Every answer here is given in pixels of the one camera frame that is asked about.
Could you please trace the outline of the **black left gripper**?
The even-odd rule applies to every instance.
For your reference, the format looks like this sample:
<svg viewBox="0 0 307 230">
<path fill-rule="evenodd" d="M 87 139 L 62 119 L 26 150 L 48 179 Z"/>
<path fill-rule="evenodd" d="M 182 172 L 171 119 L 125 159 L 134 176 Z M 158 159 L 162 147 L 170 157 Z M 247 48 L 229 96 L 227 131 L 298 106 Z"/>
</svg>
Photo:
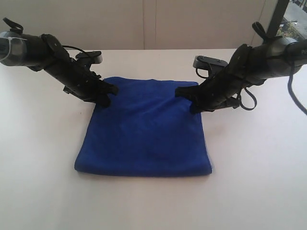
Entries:
<svg viewBox="0 0 307 230">
<path fill-rule="evenodd" d="M 111 105 L 108 94 L 117 95 L 118 87 L 100 80 L 94 72 L 77 61 L 57 61 L 51 65 L 51 76 L 64 85 L 64 92 L 103 108 Z"/>
</svg>

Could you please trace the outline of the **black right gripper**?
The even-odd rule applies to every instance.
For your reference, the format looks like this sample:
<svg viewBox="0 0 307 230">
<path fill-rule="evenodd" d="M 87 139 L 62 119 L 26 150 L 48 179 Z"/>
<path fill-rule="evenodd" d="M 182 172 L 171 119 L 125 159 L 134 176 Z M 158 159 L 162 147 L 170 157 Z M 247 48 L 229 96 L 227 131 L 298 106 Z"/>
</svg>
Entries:
<svg viewBox="0 0 307 230">
<path fill-rule="evenodd" d="M 192 114 L 198 114 L 240 107 L 240 93 L 244 87 L 245 80 L 243 77 L 229 74 L 225 69 L 222 69 L 214 77 L 206 78 L 200 85 L 177 87 L 175 96 L 194 100 L 189 111 Z"/>
</svg>

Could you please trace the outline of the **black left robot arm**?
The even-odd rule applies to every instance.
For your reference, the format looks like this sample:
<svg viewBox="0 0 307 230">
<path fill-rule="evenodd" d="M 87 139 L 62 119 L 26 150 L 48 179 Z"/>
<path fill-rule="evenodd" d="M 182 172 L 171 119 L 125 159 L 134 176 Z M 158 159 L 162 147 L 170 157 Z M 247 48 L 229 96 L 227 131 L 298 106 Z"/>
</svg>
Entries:
<svg viewBox="0 0 307 230">
<path fill-rule="evenodd" d="M 58 39 L 50 34 L 33 36 L 12 31 L 0 34 L 0 62 L 9 67 L 24 66 L 32 71 L 44 70 L 64 85 L 64 92 L 90 103 L 109 107 L 109 94 L 117 95 L 118 87 L 101 80 L 90 70 L 102 62 L 100 51 L 80 51 L 75 58 Z"/>
</svg>

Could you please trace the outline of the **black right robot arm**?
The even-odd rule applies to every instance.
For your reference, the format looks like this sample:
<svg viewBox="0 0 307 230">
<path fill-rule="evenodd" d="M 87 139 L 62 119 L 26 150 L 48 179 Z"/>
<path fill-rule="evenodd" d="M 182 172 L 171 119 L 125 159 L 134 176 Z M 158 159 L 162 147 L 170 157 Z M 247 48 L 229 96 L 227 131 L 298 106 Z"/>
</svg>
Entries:
<svg viewBox="0 0 307 230">
<path fill-rule="evenodd" d="M 261 86 L 267 79 L 288 76 L 288 91 L 296 105 L 304 111 L 293 93 L 292 82 L 293 75 L 306 63 L 306 40 L 279 36 L 257 47 L 243 44 L 229 62 L 196 56 L 193 63 L 195 70 L 206 70 L 208 76 L 200 85 L 176 88 L 175 96 L 191 101 L 190 111 L 193 114 L 238 107 L 247 110 L 242 104 L 242 90 L 256 101 L 249 87 Z"/>
</svg>

